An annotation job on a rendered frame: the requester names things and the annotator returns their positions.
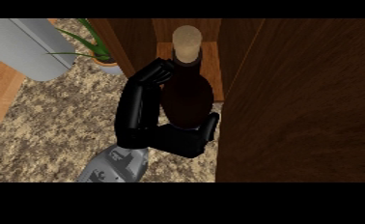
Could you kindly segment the grey rounded appliance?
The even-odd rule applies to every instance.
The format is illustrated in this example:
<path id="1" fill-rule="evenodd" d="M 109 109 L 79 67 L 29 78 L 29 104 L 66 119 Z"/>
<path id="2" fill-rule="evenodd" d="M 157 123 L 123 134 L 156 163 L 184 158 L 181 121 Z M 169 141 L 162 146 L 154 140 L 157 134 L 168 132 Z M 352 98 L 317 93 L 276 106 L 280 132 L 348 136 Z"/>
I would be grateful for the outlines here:
<path id="1" fill-rule="evenodd" d="M 75 48 L 47 18 L 0 18 L 0 61 L 35 81 L 70 69 Z"/>

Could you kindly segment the brown wooden cabinet door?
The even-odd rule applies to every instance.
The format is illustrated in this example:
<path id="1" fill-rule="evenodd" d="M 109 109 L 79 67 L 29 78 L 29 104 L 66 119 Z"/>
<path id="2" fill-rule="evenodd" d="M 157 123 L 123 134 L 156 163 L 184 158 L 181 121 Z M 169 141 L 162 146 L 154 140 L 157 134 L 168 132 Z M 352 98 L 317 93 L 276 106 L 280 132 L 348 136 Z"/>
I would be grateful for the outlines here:
<path id="1" fill-rule="evenodd" d="M 365 182 L 365 19 L 267 19 L 222 103 L 218 182 Z"/>

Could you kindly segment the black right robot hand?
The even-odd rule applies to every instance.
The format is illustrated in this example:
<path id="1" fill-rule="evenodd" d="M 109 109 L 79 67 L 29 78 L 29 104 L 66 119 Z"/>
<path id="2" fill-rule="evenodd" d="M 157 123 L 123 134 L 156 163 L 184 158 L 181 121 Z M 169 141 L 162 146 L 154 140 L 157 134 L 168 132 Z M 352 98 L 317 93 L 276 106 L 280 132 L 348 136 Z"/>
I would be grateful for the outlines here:
<path id="1" fill-rule="evenodd" d="M 181 129 L 169 123 L 160 97 L 172 74 L 172 60 L 157 58 L 128 78 L 115 113 L 116 145 L 125 149 L 153 148 L 194 158 L 214 140 L 219 114 L 211 108 L 200 126 L 193 129 Z"/>

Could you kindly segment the dark wine bottle with cork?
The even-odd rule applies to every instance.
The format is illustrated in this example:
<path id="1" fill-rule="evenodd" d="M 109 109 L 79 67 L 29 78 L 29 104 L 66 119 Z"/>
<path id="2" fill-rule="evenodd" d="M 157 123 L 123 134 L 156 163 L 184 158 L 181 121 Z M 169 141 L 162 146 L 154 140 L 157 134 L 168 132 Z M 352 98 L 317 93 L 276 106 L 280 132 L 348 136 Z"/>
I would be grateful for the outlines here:
<path id="1" fill-rule="evenodd" d="M 200 75 L 202 34 L 191 25 L 172 32 L 174 74 L 163 84 L 160 105 L 169 123 L 181 129 L 197 128 L 214 102 L 212 87 Z"/>

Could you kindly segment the brown wooden cabinet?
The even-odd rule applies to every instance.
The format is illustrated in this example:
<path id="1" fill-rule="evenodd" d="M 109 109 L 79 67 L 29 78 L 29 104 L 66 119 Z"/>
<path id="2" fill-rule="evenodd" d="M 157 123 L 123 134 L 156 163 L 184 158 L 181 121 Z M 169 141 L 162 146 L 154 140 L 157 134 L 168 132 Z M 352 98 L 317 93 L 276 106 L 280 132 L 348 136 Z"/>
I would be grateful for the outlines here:
<path id="1" fill-rule="evenodd" d="M 91 26 L 126 77 L 154 59 L 172 57 L 172 32 L 183 25 L 202 34 L 200 75 L 222 102 L 240 70 L 261 18 L 89 18 Z"/>

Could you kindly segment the green potted plant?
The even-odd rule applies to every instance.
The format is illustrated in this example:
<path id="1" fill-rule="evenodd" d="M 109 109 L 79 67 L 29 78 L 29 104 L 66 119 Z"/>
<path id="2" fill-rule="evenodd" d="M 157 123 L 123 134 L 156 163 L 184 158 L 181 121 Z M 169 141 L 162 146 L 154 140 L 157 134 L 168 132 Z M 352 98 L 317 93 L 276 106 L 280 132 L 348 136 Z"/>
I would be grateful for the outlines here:
<path id="1" fill-rule="evenodd" d="M 78 18 L 78 22 L 81 23 L 82 27 L 86 29 L 88 33 L 91 34 L 92 40 L 88 42 L 83 38 L 78 35 L 72 34 L 70 32 L 64 31 L 63 29 L 57 28 L 57 31 L 70 36 L 88 49 L 89 53 L 76 53 L 76 52 L 50 52 L 50 55 L 75 55 L 83 56 L 89 58 L 94 64 L 98 66 L 100 70 L 107 74 L 120 74 L 122 70 L 110 56 L 109 50 L 101 42 L 101 38 L 97 35 L 97 32 L 91 26 L 91 23 L 85 18 Z"/>

